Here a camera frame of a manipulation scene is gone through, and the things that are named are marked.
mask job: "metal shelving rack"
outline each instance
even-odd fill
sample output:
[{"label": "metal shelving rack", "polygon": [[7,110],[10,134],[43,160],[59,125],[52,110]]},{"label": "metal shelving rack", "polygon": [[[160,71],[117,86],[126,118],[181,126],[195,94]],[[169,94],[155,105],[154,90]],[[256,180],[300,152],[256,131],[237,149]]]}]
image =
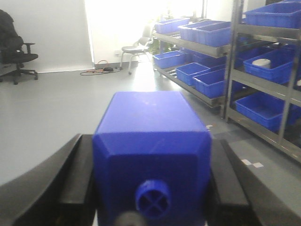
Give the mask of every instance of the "metal shelving rack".
[{"label": "metal shelving rack", "polygon": [[[177,45],[179,47],[188,48],[215,58],[219,58],[227,55],[227,53],[230,50],[230,45],[225,45],[221,47],[211,47],[211,46],[198,44],[192,41],[182,40],[179,32],[170,33],[170,34],[154,33],[154,37],[162,42],[167,42],[167,43]],[[158,66],[154,65],[155,70],[157,70],[159,73],[166,76],[168,79],[175,82],[176,84],[178,84],[179,86],[187,90],[188,92],[195,95],[197,98],[202,100],[205,104],[207,104],[209,107],[217,107],[224,103],[224,97],[208,98],[207,96],[198,92],[192,86],[189,86],[184,82],[182,82],[181,80],[177,79],[175,73],[176,67],[161,69]]]},{"label": "metal shelving rack", "polygon": [[[241,20],[243,5],[244,0],[234,0],[234,12],[232,18],[232,47],[229,53],[229,58],[231,60],[228,65],[229,70],[226,71],[227,74],[225,76],[226,80],[228,81],[228,93],[227,98],[225,99],[225,118],[227,121],[229,119],[234,120],[238,124],[252,131],[254,134],[262,137],[264,140],[277,147],[287,155],[291,156],[296,161],[301,162],[301,149],[284,138],[290,104],[301,107],[301,92],[294,89],[301,52],[301,29],[242,24]],[[234,68],[235,56],[239,51],[241,51],[237,42],[239,34],[257,40],[297,45],[297,50],[293,60],[293,70],[287,86],[276,84]],[[271,132],[270,130],[243,116],[232,108],[234,100],[234,98],[231,96],[233,81],[243,83],[251,88],[284,100],[285,105],[283,117],[278,134]]]}]

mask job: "cable on floor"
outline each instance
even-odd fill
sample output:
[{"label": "cable on floor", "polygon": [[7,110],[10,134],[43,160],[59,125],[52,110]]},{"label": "cable on floor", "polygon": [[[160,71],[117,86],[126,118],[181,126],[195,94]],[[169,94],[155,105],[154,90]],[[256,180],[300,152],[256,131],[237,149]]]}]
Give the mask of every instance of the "cable on floor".
[{"label": "cable on floor", "polygon": [[80,75],[83,76],[93,76],[93,75],[100,75],[100,74],[109,74],[109,73],[116,73],[116,72],[120,72],[120,69],[118,70],[114,70],[109,72],[109,71],[104,71],[103,69],[106,68],[109,64],[109,62],[107,60],[100,60],[97,62],[97,64],[99,64],[100,62],[105,61],[106,64],[103,68],[98,68],[98,69],[92,69],[92,70],[86,70],[84,72],[81,72]]}]

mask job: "chair armrest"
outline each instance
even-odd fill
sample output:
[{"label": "chair armrest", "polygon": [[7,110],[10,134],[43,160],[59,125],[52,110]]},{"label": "chair armrest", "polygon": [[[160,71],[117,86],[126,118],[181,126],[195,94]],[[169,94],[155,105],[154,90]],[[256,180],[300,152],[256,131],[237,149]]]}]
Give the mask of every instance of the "chair armrest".
[{"label": "chair armrest", "polygon": [[31,45],[34,45],[35,43],[30,43],[30,42],[26,42],[26,43],[24,43],[24,45],[26,45],[26,48],[27,48],[27,53],[31,53],[31,50],[30,50],[30,46]]}]

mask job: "stainless steel shelf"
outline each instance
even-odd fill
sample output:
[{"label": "stainless steel shelf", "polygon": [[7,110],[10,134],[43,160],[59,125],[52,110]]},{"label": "stainless steel shelf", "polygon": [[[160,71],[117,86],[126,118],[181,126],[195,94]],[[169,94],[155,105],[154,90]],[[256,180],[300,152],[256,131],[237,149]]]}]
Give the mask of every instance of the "stainless steel shelf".
[{"label": "stainless steel shelf", "polygon": [[229,118],[242,125],[246,129],[250,130],[257,136],[266,140],[276,148],[280,149],[296,161],[301,163],[301,149],[289,141],[282,139],[281,142],[278,141],[278,135],[261,126],[260,124],[252,121],[251,119],[245,117],[244,115],[238,113],[237,111],[228,108],[227,115]]},{"label": "stainless steel shelf", "polygon": [[249,34],[254,39],[271,42],[295,43],[301,39],[300,29],[282,28],[282,27],[265,27],[246,24],[238,24],[237,32]]},{"label": "stainless steel shelf", "polygon": [[268,93],[274,97],[285,100],[287,94],[287,87],[274,83],[272,81],[268,81],[259,77],[256,77],[251,74],[247,74],[245,72],[241,72],[239,70],[233,69],[232,79],[243,83],[249,87],[257,89],[259,91]]},{"label": "stainless steel shelf", "polygon": [[180,47],[188,48],[211,57],[219,58],[226,55],[230,50],[230,45],[221,47],[211,47],[207,45],[198,44],[196,42],[182,40],[180,33],[172,33],[169,35],[154,33],[154,36],[164,42],[168,42]]},{"label": "stainless steel shelf", "polygon": [[293,90],[291,103],[301,107],[301,91]]},{"label": "stainless steel shelf", "polygon": [[169,78],[171,81],[174,83],[178,84],[181,86],[183,89],[187,90],[191,94],[195,95],[197,98],[199,98],[201,101],[203,101],[206,105],[209,107],[218,107],[221,103],[224,101],[224,97],[218,97],[218,98],[209,98],[202,93],[198,92],[196,89],[194,89],[192,86],[187,85],[186,83],[182,82],[181,80],[177,79],[173,74],[173,69],[175,67],[170,67],[170,68],[165,68],[161,69],[157,65],[154,65],[154,69],[160,72],[162,75],[166,76]]}]

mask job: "white roll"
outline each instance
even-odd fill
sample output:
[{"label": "white roll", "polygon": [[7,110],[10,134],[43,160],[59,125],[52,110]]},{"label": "white roll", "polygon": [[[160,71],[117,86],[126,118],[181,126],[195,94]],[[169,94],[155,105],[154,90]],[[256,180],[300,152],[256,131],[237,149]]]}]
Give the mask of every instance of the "white roll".
[{"label": "white roll", "polygon": [[259,67],[271,68],[271,61],[269,59],[254,60],[252,64]]}]

